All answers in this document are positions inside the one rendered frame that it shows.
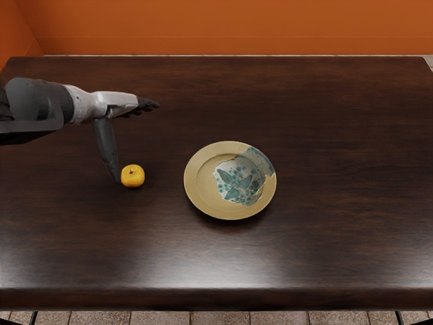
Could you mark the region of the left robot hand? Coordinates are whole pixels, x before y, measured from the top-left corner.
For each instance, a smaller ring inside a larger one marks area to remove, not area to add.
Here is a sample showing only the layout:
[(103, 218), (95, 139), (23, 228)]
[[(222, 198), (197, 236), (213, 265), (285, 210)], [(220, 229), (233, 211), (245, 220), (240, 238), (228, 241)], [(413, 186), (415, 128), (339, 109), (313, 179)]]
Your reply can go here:
[(121, 170), (116, 138), (110, 120), (118, 117), (139, 116), (142, 112), (151, 112), (159, 108), (160, 104), (132, 93), (119, 91), (89, 93), (73, 85), (66, 85), (65, 88), (74, 104), (74, 114), (70, 123), (73, 125), (90, 123), (92, 125), (101, 159), (112, 180), (119, 183)]

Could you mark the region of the small yellow fruit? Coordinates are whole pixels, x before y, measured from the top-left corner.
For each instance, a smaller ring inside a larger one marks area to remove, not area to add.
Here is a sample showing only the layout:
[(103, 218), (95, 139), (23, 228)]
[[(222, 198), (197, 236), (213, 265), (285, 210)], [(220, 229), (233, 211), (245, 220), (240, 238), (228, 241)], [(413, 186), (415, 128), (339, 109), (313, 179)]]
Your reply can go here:
[(139, 165), (127, 165), (121, 171), (120, 180), (126, 188), (139, 188), (144, 184), (145, 171)]

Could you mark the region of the tan plate with teal pattern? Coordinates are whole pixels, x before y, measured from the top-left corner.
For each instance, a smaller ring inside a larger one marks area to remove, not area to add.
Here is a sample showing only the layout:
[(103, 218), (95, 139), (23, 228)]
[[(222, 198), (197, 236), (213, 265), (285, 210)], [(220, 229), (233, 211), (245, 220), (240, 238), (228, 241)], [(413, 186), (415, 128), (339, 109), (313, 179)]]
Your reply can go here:
[(223, 220), (240, 220), (261, 212), (272, 200), (277, 176), (259, 149), (223, 141), (197, 151), (189, 160), (183, 183), (201, 212)]

